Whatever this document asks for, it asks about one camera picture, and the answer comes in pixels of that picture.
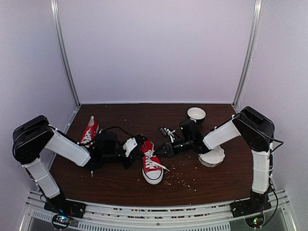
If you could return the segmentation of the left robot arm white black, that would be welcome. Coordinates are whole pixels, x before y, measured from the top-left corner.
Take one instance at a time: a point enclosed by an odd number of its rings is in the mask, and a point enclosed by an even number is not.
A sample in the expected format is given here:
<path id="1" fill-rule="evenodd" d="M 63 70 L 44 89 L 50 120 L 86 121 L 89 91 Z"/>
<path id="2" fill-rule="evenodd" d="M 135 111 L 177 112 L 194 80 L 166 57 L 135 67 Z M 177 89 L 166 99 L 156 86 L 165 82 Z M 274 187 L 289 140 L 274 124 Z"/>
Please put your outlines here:
<path id="1" fill-rule="evenodd" d="M 69 202 L 42 162 L 41 152 L 49 150 L 88 171 L 100 169 L 106 163 L 122 163 L 128 169 L 143 157 L 141 146 L 147 141 L 143 135 L 128 136 L 126 142 L 120 142 L 117 134 L 106 128 L 85 143 L 75 142 L 39 115 L 13 131 L 12 153 L 41 189 L 47 203 L 64 214 L 70 208 Z"/>

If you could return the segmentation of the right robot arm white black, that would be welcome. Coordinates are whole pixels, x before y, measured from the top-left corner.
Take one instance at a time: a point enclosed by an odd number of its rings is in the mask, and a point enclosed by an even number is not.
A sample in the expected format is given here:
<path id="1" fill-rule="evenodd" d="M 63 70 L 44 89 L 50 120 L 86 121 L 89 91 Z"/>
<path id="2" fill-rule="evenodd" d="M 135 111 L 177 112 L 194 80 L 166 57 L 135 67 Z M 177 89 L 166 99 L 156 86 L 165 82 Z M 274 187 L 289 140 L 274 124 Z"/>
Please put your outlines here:
<path id="1" fill-rule="evenodd" d="M 271 120 L 250 106 L 206 135 L 201 134 L 199 125 L 205 120 L 206 112 L 199 107 L 187 110 L 187 119 L 180 122 L 183 138 L 176 138 L 174 130 L 160 127 L 160 133 L 169 139 L 156 149 L 161 157 L 173 157 L 187 151 L 198 154 L 199 162 L 206 167 L 216 167 L 225 158 L 222 144 L 236 137 L 243 137 L 253 155 L 253 183 L 250 198 L 244 206 L 250 212 L 257 212 L 265 206 L 273 169 L 272 154 L 276 150 L 273 143 L 275 126 Z"/>

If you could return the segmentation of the red canvas sneaker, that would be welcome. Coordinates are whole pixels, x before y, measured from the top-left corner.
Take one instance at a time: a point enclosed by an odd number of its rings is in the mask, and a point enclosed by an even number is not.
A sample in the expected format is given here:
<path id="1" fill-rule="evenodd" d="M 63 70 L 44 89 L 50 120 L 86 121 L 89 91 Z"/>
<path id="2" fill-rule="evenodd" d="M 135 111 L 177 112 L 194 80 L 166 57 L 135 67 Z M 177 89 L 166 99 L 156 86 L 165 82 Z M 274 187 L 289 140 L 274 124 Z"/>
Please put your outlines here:
<path id="1" fill-rule="evenodd" d="M 154 144 L 151 141 L 145 141 L 141 146 L 142 157 L 142 175 L 147 183 L 151 185 L 159 184 L 165 171 L 169 171 L 161 164 L 158 156 L 155 155 Z"/>
<path id="2" fill-rule="evenodd" d="M 85 128 L 82 137 L 80 139 L 80 144 L 85 147 L 90 147 L 94 143 L 94 139 L 99 131 L 99 124 L 97 120 L 92 115 L 88 122 L 87 127 Z"/>

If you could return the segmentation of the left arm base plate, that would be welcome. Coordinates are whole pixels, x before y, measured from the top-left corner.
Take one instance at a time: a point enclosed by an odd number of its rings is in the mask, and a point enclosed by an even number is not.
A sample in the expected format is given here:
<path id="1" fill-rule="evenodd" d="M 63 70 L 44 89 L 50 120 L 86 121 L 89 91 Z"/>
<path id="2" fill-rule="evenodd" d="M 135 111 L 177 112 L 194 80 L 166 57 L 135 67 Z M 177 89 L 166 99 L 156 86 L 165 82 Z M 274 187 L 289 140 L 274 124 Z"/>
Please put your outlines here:
<path id="1" fill-rule="evenodd" d="M 56 214 L 65 215 L 67 217 L 83 218 L 86 204 L 68 200 L 64 205 L 51 206 L 48 202 L 46 202 L 44 209 Z"/>

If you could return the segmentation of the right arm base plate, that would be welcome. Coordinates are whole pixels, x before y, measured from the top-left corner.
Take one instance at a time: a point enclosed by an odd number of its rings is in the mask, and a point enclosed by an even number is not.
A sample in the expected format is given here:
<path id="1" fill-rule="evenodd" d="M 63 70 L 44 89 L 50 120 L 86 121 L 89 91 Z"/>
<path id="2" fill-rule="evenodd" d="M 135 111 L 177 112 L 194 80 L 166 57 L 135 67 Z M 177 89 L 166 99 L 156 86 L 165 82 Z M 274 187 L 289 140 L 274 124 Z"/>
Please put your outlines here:
<path id="1" fill-rule="evenodd" d="M 270 202 L 265 202 L 262 205 L 253 201 L 252 199 L 234 201 L 230 203 L 231 212 L 234 218 L 241 216 L 248 216 L 254 213 L 260 213 L 261 210 L 267 210 L 271 208 Z"/>

